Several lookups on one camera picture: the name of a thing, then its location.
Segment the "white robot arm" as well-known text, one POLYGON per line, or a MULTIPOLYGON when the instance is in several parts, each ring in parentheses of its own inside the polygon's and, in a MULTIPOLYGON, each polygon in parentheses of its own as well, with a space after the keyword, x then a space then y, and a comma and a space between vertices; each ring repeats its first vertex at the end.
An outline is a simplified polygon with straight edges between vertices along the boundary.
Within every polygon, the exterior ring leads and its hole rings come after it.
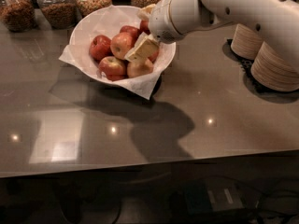
POLYGON ((299 5, 292 0, 161 0, 137 16, 165 44, 228 22, 243 24, 299 71, 299 5))

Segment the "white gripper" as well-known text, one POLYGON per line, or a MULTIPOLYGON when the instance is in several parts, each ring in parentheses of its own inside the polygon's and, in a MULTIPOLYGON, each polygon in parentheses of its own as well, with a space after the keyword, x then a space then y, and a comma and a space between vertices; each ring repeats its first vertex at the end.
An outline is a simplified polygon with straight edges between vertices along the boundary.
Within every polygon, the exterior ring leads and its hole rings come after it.
POLYGON ((137 11, 137 17, 148 21, 151 35, 142 33, 125 54, 129 62, 143 62, 159 49, 159 42, 171 44, 201 28, 206 12, 200 0, 161 0, 137 11))

